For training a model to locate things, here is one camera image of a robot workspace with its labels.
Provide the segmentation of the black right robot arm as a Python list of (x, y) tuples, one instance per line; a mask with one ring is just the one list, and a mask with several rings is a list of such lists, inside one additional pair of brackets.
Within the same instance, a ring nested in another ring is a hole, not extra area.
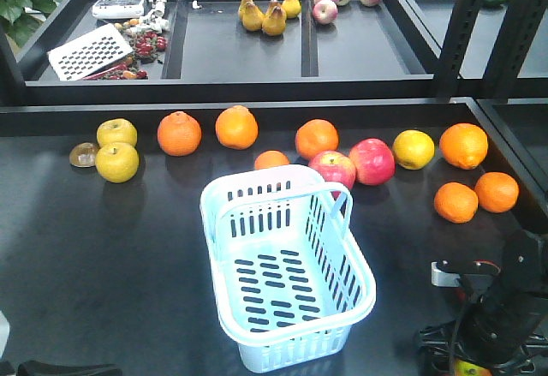
[(420, 374), (534, 374), (534, 358), (547, 355), (546, 238), (514, 232), (500, 264), (434, 261), (431, 282), (459, 290), (462, 304), (455, 319), (417, 334)]

